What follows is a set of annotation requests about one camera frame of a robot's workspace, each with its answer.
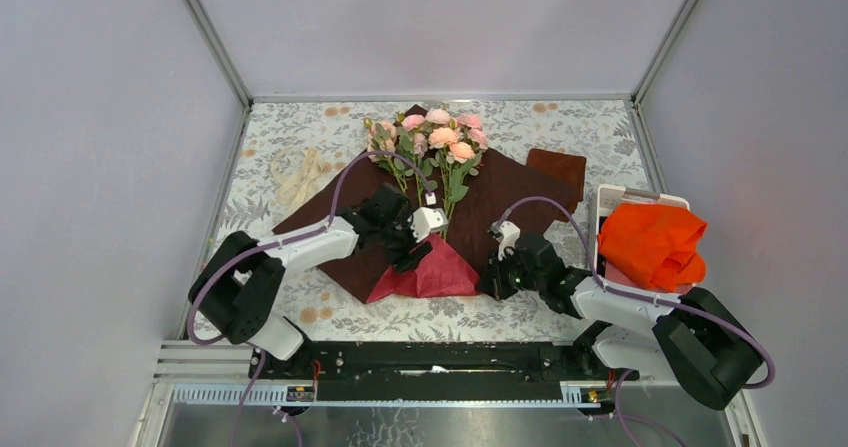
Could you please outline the peach rose stem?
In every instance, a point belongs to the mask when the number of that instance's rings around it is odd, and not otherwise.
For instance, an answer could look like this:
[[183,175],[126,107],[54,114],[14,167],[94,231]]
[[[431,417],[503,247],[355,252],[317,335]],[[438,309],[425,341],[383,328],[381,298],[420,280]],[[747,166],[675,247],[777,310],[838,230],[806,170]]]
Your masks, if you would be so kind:
[[363,121],[370,161],[388,172],[402,193],[412,190],[419,201],[433,191],[429,179],[432,167],[425,161],[429,144],[423,122],[420,115],[408,117],[399,125],[387,120]]

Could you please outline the dark maroon wrapping paper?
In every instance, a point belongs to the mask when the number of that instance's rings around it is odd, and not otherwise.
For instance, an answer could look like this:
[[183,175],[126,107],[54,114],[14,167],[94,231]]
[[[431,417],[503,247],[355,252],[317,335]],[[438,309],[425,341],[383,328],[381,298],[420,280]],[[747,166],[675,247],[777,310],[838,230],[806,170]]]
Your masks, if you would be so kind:
[[[340,174],[336,175],[327,187],[272,232],[283,234],[326,217],[339,177]],[[498,243],[487,231],[507,207],[528,196],[551,198],[570,213],[577,206],[574,188],[491,148],[483,155],[480,174],[467,182],[469,192],[454,211],[447,240],[438,236],[431,238],[433,250],[414,271],[395,273],[379,247],[324,263],[319,270],[363,303],[375,302],[391,294],[419,298],[474,295],[489,255],[498,248]],[[383,183],[396,184],[393,177],[376,164],[360,161],[345,179],[338,206],[357,205],[373,195]],[[514,211],[509,220],[522,233],[544,234],[555,220],[565,220],[565,217],[551,205],[534,202]]]

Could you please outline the pink rose stem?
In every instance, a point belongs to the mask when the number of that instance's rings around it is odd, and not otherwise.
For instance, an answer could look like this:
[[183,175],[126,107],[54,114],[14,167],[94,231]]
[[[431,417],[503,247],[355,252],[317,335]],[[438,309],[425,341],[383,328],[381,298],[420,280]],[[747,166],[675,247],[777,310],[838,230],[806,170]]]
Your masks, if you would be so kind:
[[441,205],[452,217],[468,194],[468,176],[479,173],[488,139],[475,114],[453,115],[444,108],[414,106],[397,116],[398,151],[441,189]]

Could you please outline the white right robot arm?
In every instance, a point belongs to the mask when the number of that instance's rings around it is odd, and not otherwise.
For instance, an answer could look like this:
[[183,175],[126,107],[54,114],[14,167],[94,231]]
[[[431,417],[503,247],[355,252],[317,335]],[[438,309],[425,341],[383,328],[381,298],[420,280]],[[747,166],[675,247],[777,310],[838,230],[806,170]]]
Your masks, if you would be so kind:
[[771,360],[708,290],[649,294],[610,283],[592,270],[568,266],[540,234],[497,233],[498,247],[478,291],[506,300],[520,291],[539,295],[555,313],[588,320],[591,329],[573,353],[575,369],[597,379],[609,369],[632,369],[674,380],[713,410],[727,407]]

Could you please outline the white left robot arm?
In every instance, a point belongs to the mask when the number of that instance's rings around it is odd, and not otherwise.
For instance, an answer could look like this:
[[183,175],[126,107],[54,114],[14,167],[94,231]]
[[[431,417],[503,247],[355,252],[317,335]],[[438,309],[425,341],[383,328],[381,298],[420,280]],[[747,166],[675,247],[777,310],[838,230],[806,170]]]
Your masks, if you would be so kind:
[[301,376],[310,364],[307,337],[274,313],[279,288],[294,275],[372,246],[383,249],[395,272],[414,270],[432,250],[429,236],[447,225],[434,195],[427,201],[413,209],[404,194],[384,183],[353,207],[264,241],[243,231],[230,234],[188,292],[187,324],[202,314],[223,339],[259,349],[285,377]]

